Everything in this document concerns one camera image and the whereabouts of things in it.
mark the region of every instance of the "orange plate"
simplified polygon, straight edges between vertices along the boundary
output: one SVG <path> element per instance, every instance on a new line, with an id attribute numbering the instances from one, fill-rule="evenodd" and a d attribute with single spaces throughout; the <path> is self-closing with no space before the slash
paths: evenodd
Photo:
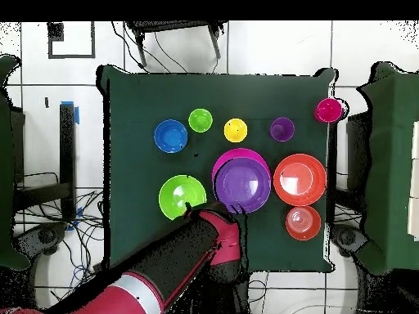
<path id="1" fill-rule="evenodd" d="M 325 191 L 326 170 L 313 156 L 290 155 L 275 169 L 273 187 L 287 204 L 307 206 L 320 199 Z"/>
<path id="2" fill-rule="evenodd" d="M 294 207 L 286 216 L 285 225 L 296 240 L 311 240 L 320 231 L 320 214 L 310 206 Z"/>

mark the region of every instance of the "lime green bowl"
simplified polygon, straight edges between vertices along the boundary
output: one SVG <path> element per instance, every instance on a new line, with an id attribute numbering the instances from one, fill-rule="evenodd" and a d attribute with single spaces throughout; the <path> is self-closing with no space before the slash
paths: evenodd
<path id="1" fill-rule="evenodd" d="M 189 115 L 189 125 L 196 132 L 205 132 L 213 123 L 213 116 L 204 109 L 196 109 Z"/>
<path id="2" fill-rule="evenodd" d="M 205 188 L 194 177 L 178 175 L 170 178 L 160 189 L 159 206 L 170 220 L 183 215 L 189 202 L 192 207 L 206 202 Z"/>

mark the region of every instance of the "purple bowl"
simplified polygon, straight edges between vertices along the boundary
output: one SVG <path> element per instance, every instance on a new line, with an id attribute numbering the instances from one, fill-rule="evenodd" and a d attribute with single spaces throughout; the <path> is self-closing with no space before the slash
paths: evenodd
<path id="1" fill-rule="evenodd" d="M 288 118 L 276 118 L 270 128 L 271 136 L 279 142 L 288 141 L 294 135 L 294 123 Z"/>
<path id="2" fill-rule="evenodd" d="M 264 166 L 249 158 L 236 158 L 226 162 L 214 179 L 214 193 L 231 213 L 241 207 L 251 213 L 260 209 L 271 192 L 271 178 Z"/>

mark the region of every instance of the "tile floor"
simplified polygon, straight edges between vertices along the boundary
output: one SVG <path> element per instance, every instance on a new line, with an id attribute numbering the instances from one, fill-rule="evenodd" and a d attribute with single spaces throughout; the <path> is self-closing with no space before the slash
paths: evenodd
<path id="1" fill-rule="evenodd" d="M 124 31 L 122 21 L 95 22 L 96 57 L 94 59 L 48 59 L 46 23 L 0 23 L 0 54 L 9 53 L 22 60 L 22 68 L 8 79 L 7 92 L 13 103 L 23 107 L 25 125 L 25 172 L 59 172 L 58 107 L 61 101 L 73 101 L 79 107 L 76 125 L 77 194 L 100 192 L 103 187 L 102 100 L 95 87 L 96 68 L 117 65 L 129 72 L 143 72 L 133 34 Z M 231 21 L 224 25 L 219 38 L 221 60 L 217 63 L 206 27 L 157 33 L 159 44 L 188 72 L 217 74 L 314 74 L 323 67 L 339 70 L 335 96 L 347 100 L 349 115 L 367 109 L 355 87 L 367 82 L 376 61 L 392 61 L 406 71 L 419 69 L 416 22 L 409 21 Z M 89 54 L 89 22 L 64 22 L 65 40 L 52 44 L 53 54 Z M 144 42 L 147 69 L 151 72 L 182 72 L 160 49 L 154 34 Z M 338 167 L 347 172 L 345 121 L 338 126 Z M 53 183 L 52 175 L 27 177 L 26 186 Z M 345 176 L 337 176 L 345 187 Z M 86 197 L 78 206 L 86 204 Z M 88 214 L 99 217 L 95 207 Z M 37 217 L 19 214 L 15 233 L 41 222 Z M 102 231 L 94 231 L 98 240 L 89 244 L 92 264 L 103 255 Z M 79 262 L 79 239 L 67 231 L 65 241 Z M 354 262 L 342 258 L 336 247 L 330 248 L 335 270 L 321 273 L 256 272 L 250 284 L 253 314 L 352 314 L 357 301 L 357 277 Z M 60 244 L 50 257 L 42 256 L 36 275 L 40 307 L 56 303 L 54 296 L 64 295 L 77 283 L 69 251 Z M 267 290 L 264 295 L 263 285 Z"/>

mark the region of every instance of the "pink cup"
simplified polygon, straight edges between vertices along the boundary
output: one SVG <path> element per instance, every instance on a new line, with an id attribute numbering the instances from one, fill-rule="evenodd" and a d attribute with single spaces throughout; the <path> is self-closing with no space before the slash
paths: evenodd
<path id="1" fill-rule="evenodd" d="M 262 158 L 262 156 L 259 153 L 255 152 L 254 150 L 248 150 L 246 148 L 235 148 L 233 150 L 229 150 L 229 151 L 225 152 L 215 162 L 215 165 L 213 167 L 213 172 L 212 172 L 212 181 L 213 182 L 214 182 L 215 174 L 217 173 L 219 168 L 221 168 L 227 161 L 229 161 L 231 159 L 235 159 L 235 158 L 249 158 L 249 159 L 256 160 L 258 163 L 260 163 L 260 164 L 262 164 L 262 166 L 264 166 L 266 171 L 269 173 L 269 176 L 271 174 L 269 172 L 268 165 L 266 164 L 264 158 Z"/>
<path id="2" fill-rule="evenodd" d="M 341 117 L 343 110 L 344 108 L 338 100 L 327 98 L 321 100 L 316 107 L 314 118 L 319 122 L 332 123 Z"/>

